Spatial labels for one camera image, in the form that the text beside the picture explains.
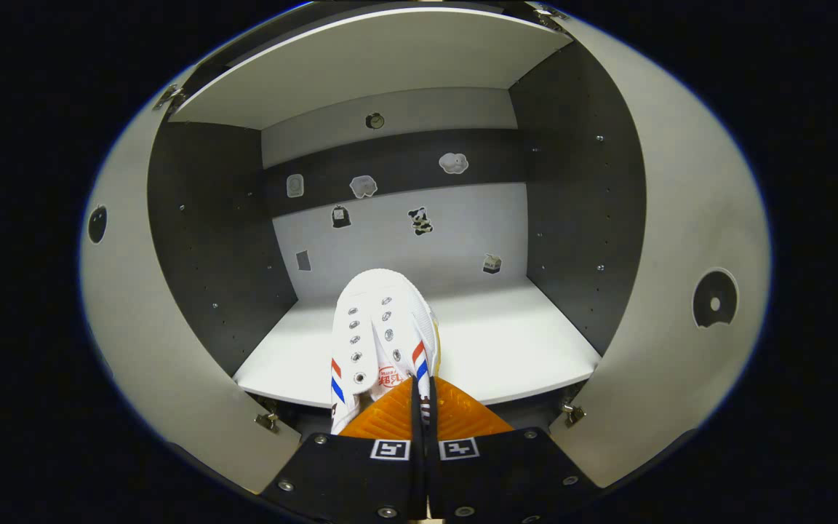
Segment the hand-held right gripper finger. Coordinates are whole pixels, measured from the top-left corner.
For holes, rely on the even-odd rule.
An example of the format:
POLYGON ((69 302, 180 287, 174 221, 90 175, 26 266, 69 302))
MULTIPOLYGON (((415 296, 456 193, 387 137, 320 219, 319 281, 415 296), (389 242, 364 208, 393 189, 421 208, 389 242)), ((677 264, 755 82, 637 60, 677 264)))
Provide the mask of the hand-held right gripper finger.
POLYGON ((411 521, 426 511, 423 422, 417 388, 403 381, 364 413, 377 421, 399 417, 398 434, 346 437, 315 432, 300 444, 263 503, 289 521, 411 521))
POLYGON ((430 513, 447 523, 563 523, 601 488, 539 426, 513 428, 441 378, 430 384, 430 513))

